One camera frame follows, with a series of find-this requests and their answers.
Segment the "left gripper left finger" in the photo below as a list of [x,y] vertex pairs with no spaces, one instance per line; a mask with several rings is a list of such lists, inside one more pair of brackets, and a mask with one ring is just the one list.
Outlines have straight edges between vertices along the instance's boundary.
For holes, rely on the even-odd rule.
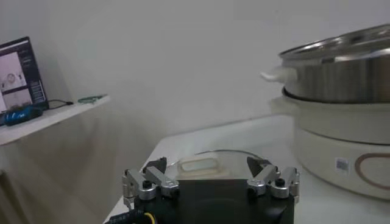
[[177,180],[165,175],[167,159],[149,161],[141,170],[126,169],[122,175],[123,203],[129,209],[135,199],[152,201],[158,196],[177,199],[180,195],[180,184]]

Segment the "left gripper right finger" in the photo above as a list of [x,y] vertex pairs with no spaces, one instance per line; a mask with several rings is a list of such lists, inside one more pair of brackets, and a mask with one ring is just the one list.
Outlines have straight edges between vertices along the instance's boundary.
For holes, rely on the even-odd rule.
[[266,159],[247,157],[252,177],[247,180],[247,189],[255,197],[269,193],[280,200],[293,198],[299,202],[300,173],[295,167],[280,170]]

